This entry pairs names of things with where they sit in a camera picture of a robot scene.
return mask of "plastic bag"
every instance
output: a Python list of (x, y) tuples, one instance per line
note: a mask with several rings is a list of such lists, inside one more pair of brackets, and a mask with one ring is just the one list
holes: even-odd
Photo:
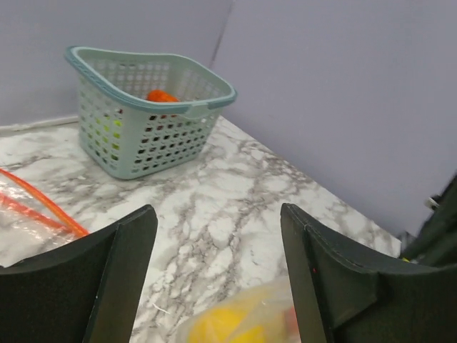
[(9, 267), (87, 234), (32, 185), (0, 169), (0, 266)]
[(288, 277), (239, 292), (188, 319), (176, 343), (300, 343)]

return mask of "marble surface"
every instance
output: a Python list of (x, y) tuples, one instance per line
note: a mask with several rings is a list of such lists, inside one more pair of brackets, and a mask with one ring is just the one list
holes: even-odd
[(134, 343), (170, 342), (187, 317), (285, 274), (284, 202), (380, 252), (400, 249), (397, 239), (225, 119), (196, 160), (129, 182), (109, 177), (79, 148), (75, 125), (3, 137), (0, 146), (3, 168), (89, 231), (143, 204), (155, 207), (159, 231)]

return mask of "black object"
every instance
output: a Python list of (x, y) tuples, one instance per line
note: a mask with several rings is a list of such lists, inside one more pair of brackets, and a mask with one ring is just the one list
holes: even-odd
[(457, 263), (457, 175), (441, 195), (431, 197), (434, 213), (400, 258), (427, 266)]
[(0, 342), (127, 343), (156, 230), (154, 209), (144, 206), (0, 269)]
[(292, 204), (281, 229), (302, 342), (457, 342), (457, 265), (388, 257)]

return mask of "gray wall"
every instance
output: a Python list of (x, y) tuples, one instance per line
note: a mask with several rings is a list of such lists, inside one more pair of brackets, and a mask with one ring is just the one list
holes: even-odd
[(392, 232), (457, 161), (457, 1), (238, 0), (225, 115)]
[(76, 111), (69, 45), (184, 54), (209, 64), (231, 0), (0, 3), (0, 126)]

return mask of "laundry basket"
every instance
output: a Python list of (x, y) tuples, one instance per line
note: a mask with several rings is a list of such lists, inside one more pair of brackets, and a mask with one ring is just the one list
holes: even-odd
[[(190, 161), (203, 149), (235, 89), (173, 54), (69, 47), (79, 73), (79, 140), (111, 176), (134, 179)], [(161, 89), (180, 102), (144, 100)]]

